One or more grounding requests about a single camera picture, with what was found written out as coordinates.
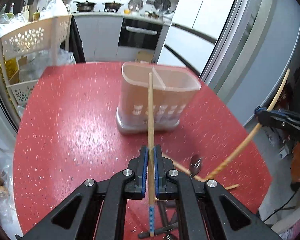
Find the wooden chopstick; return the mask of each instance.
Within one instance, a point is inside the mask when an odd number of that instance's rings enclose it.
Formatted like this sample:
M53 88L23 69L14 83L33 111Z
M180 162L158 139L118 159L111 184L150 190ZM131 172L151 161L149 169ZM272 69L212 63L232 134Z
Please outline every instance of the wooden chopstick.
M162 154L162 157L165 157L165 158L169 158L170 160L172 160L173 162L173 165L180 171L188 174L190 176L191 172L185 167L183 166L182 164L178 163L177 161L175 161L174 159L170 158L169 156L167 156L166 154ZM194 178L198 181L202 181L202 182L205 182L205 180L203 178L201 178L200 176L198 175L195 175ZM239 187L240 184L234 184L234 185L231 185L229 187L225 187L226 190L230 190L230 189L233 189L233 188L236 188L236 187Z
M288 76L289 76L290 69L288 68L286 71L286 74L282 80L282 83L274 96L271 104L268 107L268 111L271 111L275 104L277 103L279 96L281 95L281 92L284 88L284 85L287 82ZM261 128L261 124L257 123L256 126L253 128L253 130L247 135L247 137L242 141L242 143L239 144L239 146L222 162L218 167L216 167L211 173L209 173L204 179L213 179L220 171L222 171L231 161L233 161L234 158L236 158L246 147L247 145L252 141L253 137L257 134L257 132Z
M149 185L149 232L154 236L154 119L153 119L153 83L149 73L148 89L148 185Z

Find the red table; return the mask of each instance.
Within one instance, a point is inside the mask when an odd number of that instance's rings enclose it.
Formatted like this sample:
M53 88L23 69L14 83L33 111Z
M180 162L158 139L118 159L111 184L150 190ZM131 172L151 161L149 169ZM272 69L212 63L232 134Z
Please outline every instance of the red table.
M13 163L14 196L23 233L29 231L85 179L109 179L138 156L147 135L121 135L115 113L122 63L91 63L47 68L36 85L20 125ZM245 129L204 84L180 125L155 135L162 152L189 166L203 157L204 177L246 137ZM256 212L271 182L254 143L217 177ZM148 229L148 199L128 201L125 239ZM156 227L160 226L156 213Z

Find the utensil holder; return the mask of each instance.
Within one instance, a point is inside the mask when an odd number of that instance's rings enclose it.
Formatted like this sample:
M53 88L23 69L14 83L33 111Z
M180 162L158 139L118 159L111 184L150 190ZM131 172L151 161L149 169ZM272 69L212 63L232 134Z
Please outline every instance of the utensil holder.
M173 130L180 115L201 88L198 78L183 67L125 62L116 112L121 133L147 131L148 75L153 73L154 130Z

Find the pot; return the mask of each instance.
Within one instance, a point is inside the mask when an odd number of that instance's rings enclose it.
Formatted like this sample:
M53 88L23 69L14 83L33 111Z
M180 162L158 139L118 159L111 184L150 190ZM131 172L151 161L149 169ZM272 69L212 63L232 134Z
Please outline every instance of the pot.
M171 7L170 0L154 0L154 7L160 11L167 11Z
M128 8L131 11L138 12L143 8L143 1L142 0L130 0L128 3Z
M124 5L123 3L116 3L114 1L112 2L106 2L106 3L102 3L105 5L105 9L106 10L119 10L119 8Z
M94 6L96 5L96 3L88 2L88 0L86 0L85 2L75 1L74 3L77 4L78 12L91 12L91 11L93 11Z

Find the metal spoon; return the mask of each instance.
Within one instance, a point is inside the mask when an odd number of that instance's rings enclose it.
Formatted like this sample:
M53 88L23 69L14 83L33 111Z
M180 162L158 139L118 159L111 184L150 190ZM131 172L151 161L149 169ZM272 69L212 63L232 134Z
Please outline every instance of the metal spoon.
M201 171L201 162L202 159L199 157L199 155L195 154L191 157L191 162L189 166L190 170L190 178L193 178L195 175L197 175Z

